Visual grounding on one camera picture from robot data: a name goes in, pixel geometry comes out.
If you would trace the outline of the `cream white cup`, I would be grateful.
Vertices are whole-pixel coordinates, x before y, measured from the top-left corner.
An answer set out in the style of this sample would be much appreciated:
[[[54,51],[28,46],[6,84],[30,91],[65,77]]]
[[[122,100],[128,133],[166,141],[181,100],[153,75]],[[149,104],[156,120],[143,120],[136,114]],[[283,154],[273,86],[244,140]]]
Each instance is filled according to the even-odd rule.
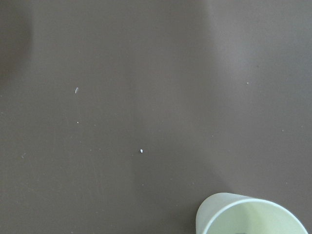
[[[268,200],[217,193],[199,206],[197,234],[306,234],[307,230],[286,208]]]

